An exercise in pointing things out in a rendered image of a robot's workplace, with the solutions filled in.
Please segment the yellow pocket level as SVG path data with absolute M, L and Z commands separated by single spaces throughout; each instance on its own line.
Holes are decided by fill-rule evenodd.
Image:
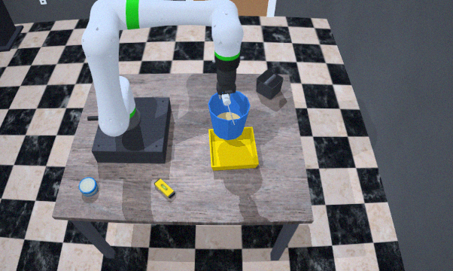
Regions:
M 154 182 L 154 185 L 162 192 L 164 193 L 169 199 L 171 199 L 174 195 L 175 192 L 173 189 L 170 188 L 161 178 L 156 180 Z

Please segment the yellow tray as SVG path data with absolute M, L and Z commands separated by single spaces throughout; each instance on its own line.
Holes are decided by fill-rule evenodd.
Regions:
M 258 166 L 253 127 L 244 127 L 237 139 L 220 139 L 209 129 L 211 167 L 215 170 L 250 169 Z

